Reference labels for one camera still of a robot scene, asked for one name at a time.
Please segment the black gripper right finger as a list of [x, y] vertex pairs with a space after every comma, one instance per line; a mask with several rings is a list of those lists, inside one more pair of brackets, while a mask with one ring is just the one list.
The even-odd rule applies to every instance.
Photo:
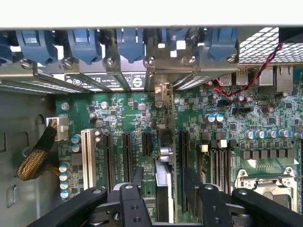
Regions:
[[[194, 169], [184, 169], [184, 191], [188, 203], [202, 207], [202, 223], [204, 227], [231, 227], [232, 218], [223, 194], [213, 184], [199, 181]], [[302, 215], [270, 200], [250, 189], [235, 189], [232, 200], [242, 206], [253, 217], [258, 227], [301, 227]]]

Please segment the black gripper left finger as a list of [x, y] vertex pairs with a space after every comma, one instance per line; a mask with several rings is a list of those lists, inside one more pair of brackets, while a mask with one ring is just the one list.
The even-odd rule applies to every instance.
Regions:
[[32, 227], [150, 227], [152, 221], [141, 197], [142, 167], [131, 183], [84, 190], [30, 224]]

